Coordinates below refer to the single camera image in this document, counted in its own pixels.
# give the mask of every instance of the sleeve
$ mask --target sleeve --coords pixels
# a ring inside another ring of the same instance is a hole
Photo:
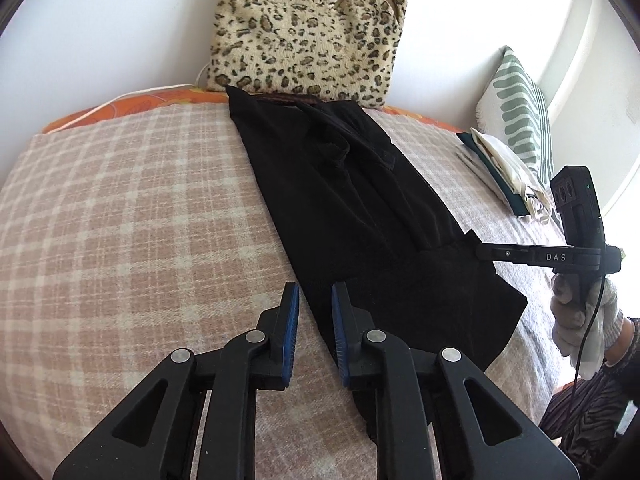
[[[634,338],[631,340],[626,354],[613,366],[604,365],[604,372],[612,377],[633,399],[636,405],[640,404],[640,319],[631,319],[634,322]]]

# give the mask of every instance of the white cable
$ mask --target white cable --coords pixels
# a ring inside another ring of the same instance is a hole
[[[198,72],[198,76],[196,78],[196,82],[194,83],[194,86],[196,88],[200,88],[200,78],[202,77],[202,73],[207,69],[207,66],[209,66],[209,63],[207,63],[205,66],[203,66],[202,69],[200,69],[200,72]]]
[[[80,117],[76,117],[75,119],[69,121],[68,123],[65,123],[62,126],[59,126],[57,128],[54,128],[53,130],[50,130],[47,133],[48,134],[54,134],[56,132],[59,132],[60,130],[64,130],[65,128],[68,128],[72,124],[79,123],[80,121],[82,121],[83,119],[89,117],[90,115],[92,115],[93,113],[97,112],[98,110],[101,110],[105,106],[109,106],[114,101],[117,101],[118,99],[122,99],[123,97],[127,97],[129,95],[136,95],[136,94],[145,94],[147,92],[154,92],[156,90],[170,90],[171,88],[180,88],[181,86],[193,86],[193,84],[191,84],[191,83],[183,83],[183,84],[179,84],[179,85],[156,86],[156,87],[153,87],[153,88],[145,88],[144,90],[135,90],[133,92],[127,92],[126,94],[122,94],[122,95],[119,95],[117,97],[114,97],[113,99],[110,99],[109,101],[107,101],[107,102],[105,102],[105,103],[103,103],[103,104],[101,104],[101,105],[99,105],[99,106],[97,106],[95,108],[92,108],[88,112],[82,114]]]

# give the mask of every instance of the black cable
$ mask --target black cable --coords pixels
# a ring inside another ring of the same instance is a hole
[[[580,361],[582,360],[582,350],[584,349],[584,342],[587,341],[587,336],[589,335],[589,331],[591,330],[593,322],[596,320],[598,310],[600,309],[600,302],[602,301],[602,295],[604,294],[604,283],[606,280],[607,280],[607,275],[603,273],[602,282],[600,283],[600,293],[598,295],[598,301],[596,302],[596,307],[593,309],[591,320],[587,325],[587,330],[584,332],[584,335],[582,336],[580,349],[578,350],[578,358],[576,359],[576,363],[575,363],[574,384],[571,387],[571,396],[569,397],[569,405],[567,406],[567,409],[566,409],[566,416],[564,418],[564,424],[563,424],[564,429],[562,430],[563,433],[568,429],[567,424],[569,423],[569,418],[571,417],[571,408],[574,405],[575,389],[578,383],[578,371],[580,370]]]

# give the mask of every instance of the leopard print pillow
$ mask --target leopard print pillow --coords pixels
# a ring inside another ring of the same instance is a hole
[[[207,88],[385,102],[406,0],[219,0]]]

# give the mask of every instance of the white wall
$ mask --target white wall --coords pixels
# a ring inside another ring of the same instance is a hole
[[[217,0],[25,0],[0,37],[0,184],[46,123],[191,82]],[[462,128],[511,46],[540,78],[572,0],[409,0],[389,104]]]
[[[553,124],[574,90],[598,31],[606,0],[574,0],[554,54],[538,85]]]
[[[610,275],[618,286],[618,304],[627,316],[640,317],[640,172],[604,217],[607,242],[622,247],[622,270]]]
[[[640,52],[606,0],[591,51],[551,134],[556,169],[587,166],[606,211],[640,155]]]

